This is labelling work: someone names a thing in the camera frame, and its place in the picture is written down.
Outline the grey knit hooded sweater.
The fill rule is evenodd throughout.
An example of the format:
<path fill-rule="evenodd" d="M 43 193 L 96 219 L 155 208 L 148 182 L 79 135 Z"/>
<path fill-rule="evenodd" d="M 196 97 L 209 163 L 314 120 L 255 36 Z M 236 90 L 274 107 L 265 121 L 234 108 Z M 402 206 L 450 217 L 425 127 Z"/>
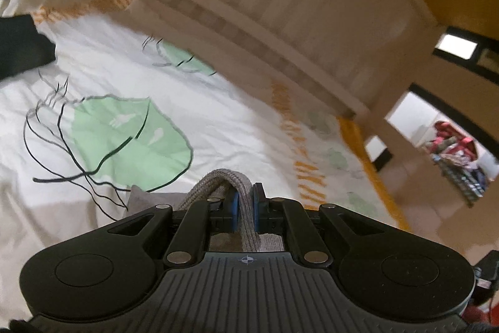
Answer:
<path fill-rule="evenodd" d="M 241 172 L 216 169 L 201 178 L 186 193 L 151 193 L 131 187 L 126 215 L 132 216 L 157 204 L 169 204 L 174 210 L 187 210 L 196 201 L 214 198 L 228 204 L 229 213 L 237 221 L 233 232 L 216 232 L 210 240 L 215 252 L 282 252 L 283 239 L 275 234 L 259 234 L 254 230 L 252 183 Z"/>

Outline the pile of colourful clothes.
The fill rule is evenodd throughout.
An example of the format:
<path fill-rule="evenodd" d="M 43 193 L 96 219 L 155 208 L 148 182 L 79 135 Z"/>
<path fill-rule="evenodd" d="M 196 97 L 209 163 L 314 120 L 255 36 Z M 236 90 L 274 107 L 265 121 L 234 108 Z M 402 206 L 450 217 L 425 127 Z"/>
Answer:
<path fill-rule="evenodd" d="M 452 121 L 432 123 L 419 148 L 460 192 L 468 207 L 483 198 L 498 178 L 498 157 Z"/>

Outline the white leaf print bed sheet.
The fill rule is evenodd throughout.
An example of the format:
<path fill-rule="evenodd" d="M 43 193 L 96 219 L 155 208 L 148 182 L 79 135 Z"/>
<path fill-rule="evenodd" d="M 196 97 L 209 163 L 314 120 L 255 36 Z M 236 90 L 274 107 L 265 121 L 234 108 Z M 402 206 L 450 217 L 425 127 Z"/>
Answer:
<path fill-rule="evenodd" d="M 123 218 L 136 185 L 186 193 L 218 168 L 315 209 L 402 227 L 352 122 L 278 74 L 175 46 L 151 0 L 1 0 L 56 60 L 1 80 L 1 319 L 29 314 L 25 261 Z"/>

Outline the dark folded garment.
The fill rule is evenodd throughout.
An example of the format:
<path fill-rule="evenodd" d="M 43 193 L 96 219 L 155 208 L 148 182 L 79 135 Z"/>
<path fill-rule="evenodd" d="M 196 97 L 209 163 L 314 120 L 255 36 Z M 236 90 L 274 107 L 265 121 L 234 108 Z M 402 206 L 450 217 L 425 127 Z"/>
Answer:
<path fill-rule="evenodd" d="M 1 80 L 56 60 L 56 45 L 39 33 L 29 14 L 1 18 Z"/>

